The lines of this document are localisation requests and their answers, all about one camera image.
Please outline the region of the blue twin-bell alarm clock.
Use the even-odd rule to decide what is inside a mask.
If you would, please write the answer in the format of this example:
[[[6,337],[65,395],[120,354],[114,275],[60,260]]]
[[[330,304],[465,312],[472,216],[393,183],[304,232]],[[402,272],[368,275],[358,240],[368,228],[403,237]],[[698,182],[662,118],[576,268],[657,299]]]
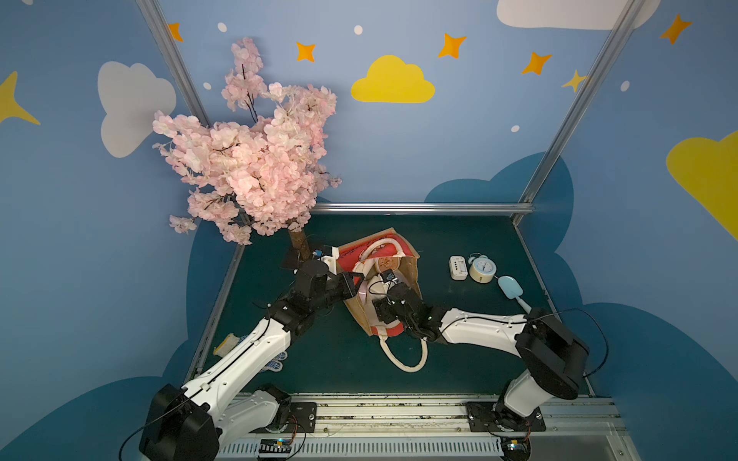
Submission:
[[[487,255],[472,253],[468,257],[469,277],[478,284],[490,284],[497,275],[497,264]]]

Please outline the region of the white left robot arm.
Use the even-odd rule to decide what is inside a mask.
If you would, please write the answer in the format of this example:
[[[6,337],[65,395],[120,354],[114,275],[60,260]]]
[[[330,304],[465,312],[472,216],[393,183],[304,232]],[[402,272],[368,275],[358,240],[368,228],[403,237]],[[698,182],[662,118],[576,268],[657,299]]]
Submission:
[[[255,430],[286,422],[291,397],[266,386],[243,403],[234,398],[263,368],[301,337],[320,309],[359,292],[363,273],[340,272],[336,262],[311,259],[296,271],[290,290],[226,357],[177,388],[153,397],[138,449],[149,460],[213,460],[220,449]]]

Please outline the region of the white rectangular alarm clock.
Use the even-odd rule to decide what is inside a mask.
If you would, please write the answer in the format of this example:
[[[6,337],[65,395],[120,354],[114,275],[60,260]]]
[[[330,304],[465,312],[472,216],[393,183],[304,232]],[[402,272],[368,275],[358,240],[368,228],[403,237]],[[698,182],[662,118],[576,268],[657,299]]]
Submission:
[[[466,259],[460,255],[452,255],[449,258],[449,270],[452,280],[460,282],[468,278],[469,273]]]

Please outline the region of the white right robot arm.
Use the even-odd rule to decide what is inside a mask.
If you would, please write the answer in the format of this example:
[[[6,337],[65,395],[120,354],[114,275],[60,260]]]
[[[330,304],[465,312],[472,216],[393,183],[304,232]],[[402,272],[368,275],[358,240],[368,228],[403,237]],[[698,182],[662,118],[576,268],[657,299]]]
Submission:
[[[492,409],[499,430],[535,430],[541,405],[578,397],[589,348],[551,313],[527,307],[524,314],[500,316],[430,307],[406,284],[370,289],[367,300],[380,321],[400,322],[423,349],[430,343],[467,344],[520,358],[524,372],[505,385]]]

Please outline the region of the red burlap canvas bag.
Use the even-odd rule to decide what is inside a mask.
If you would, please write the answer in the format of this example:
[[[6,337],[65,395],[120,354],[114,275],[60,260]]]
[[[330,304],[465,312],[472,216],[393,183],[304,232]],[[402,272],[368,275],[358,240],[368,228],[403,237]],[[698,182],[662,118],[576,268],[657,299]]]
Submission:
[[[406,284],[417,294],[421,293],[418,284],[419,253],[394,228],[344,244],[339,251],[337,264],[340,269],[345,272],[361,272],[365,276],[359,294],[345,302],[347,309],[368,335],[378,338],[382,350],[396,367],[406,373],[422,370],[428,359],[427,343],[421,342],[419,362],[414,366],[405,365],[387,345],[387,340],[405,332],[405,327],[399,320],[389,324],[382,322],[373,305],[374,300],[384,297],[388,289],[396,285],[382,282],[380,273],[387,269],[394,271],[399,279],[397,284]]]

